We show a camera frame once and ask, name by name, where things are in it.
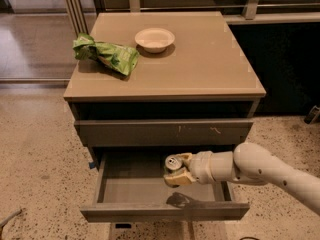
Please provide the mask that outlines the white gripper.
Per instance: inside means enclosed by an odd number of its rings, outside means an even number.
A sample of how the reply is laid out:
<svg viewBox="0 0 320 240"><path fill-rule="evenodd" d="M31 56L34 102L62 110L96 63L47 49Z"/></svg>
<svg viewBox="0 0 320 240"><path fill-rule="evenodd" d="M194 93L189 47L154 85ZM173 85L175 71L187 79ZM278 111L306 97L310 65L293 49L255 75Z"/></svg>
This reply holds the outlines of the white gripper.
<svg viewBox="0 0 320 240"><path fill-rule="evenodd" d="M165 183L170 187L191 185L196 180L200 184L230 181L235 177L233 152L203 151L197 154L180 153L176 155L182 168L164 175Z"/></svg>

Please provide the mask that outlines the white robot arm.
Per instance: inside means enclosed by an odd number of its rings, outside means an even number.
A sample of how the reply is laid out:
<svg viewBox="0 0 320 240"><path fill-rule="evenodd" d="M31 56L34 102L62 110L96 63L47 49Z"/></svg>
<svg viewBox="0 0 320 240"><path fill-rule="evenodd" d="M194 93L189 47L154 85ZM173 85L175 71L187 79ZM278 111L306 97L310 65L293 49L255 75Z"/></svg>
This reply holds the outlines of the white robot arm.
<svg viewBox="0 0 320 240"><path fill-rule="evenodd" d="M172 187L222 181L273 184L320 214L320 179L293 168L254 143L244 142L227 152L170 155L165 159L164 180Z"/></svg>

